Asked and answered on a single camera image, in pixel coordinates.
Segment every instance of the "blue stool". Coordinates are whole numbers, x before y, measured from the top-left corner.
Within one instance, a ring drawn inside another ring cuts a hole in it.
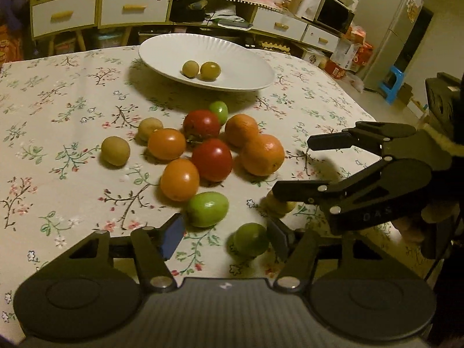
[[[405,79],[405,74],[403,72],[401,72],[394,65],[391,66],[390,72],[392,72],[396,77],[396,81],[395,81],[395,84],[393,85],[393,87],[391,89],[389,89],[387,87],[387,85],[385,85],[384,82],[381,82],[380,85],[379,85],[380,89],[382,89],[383,92],[387,95],[386,101],[387,101],[387,103],[389,105],[392,104],[395,101],[396,96],[398,94],[398,91],[400,90],[401,86],[403,85],[403,81]]]

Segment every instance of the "white oval plate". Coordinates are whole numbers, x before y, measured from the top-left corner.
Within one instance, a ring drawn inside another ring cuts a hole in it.
[[[254,51],[222,39],[198,34],[163,34],[144,41],[140,58],[156,72],[187,85],[223,91],[264,89],[275,79],[271,66]],[[190,79],[182,74],[188,60],[199,66],[214,61],[221,67],[215,81]]]

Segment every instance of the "microwave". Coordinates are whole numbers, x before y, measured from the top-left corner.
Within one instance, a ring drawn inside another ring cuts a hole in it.
[[[296,16],[340,34],[346,34],[354,12],[337,0],[302,0]]]

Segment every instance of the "black wire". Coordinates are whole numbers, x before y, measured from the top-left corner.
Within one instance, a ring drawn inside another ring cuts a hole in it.
[[[448,237],[447,242],[451,242],[451,240],[455,236],[456,232],[458,231],[458,227],[459,227],[459,224],[461,223],[461,220],[462,220],[462,212],[460,211],[459,215],[458,215],[458,218],[457,218],[456,222],[454,223],[453,229],[451,230],[451,233],[449,233],[449,237]],[[432,267],[430,267],[429,271],[427,272],[427,274],[426,274],[426,276],[424,278],[425,281],[427,281],[429,279],[429,277],[432,275],[433,271],[435,271],[435,268],[437,268],[438,263],[440,263],[440,261],[444,258],[448,248],[449,248],[449,244],[447,244],[443,248],[442,252],[440,252],[440,255],[435,259],[435,261],[432,264]]]

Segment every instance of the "white drawer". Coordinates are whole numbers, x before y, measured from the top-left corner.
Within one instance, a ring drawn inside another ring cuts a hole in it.
[[[276,11],[258,8],[253,29],[280,35],[282,37],[301,40],[307,24],[295,18],[280,14]]]
[[[34,37],[95,24],[96,0],[53,0],[32,7]]]
[[[102,0],[99,26],[165,22],[169,0]]]
[[[334,52],[340,38],[324,30],[308,25],[308,30],[303,37],[302,42],[322,50]]]

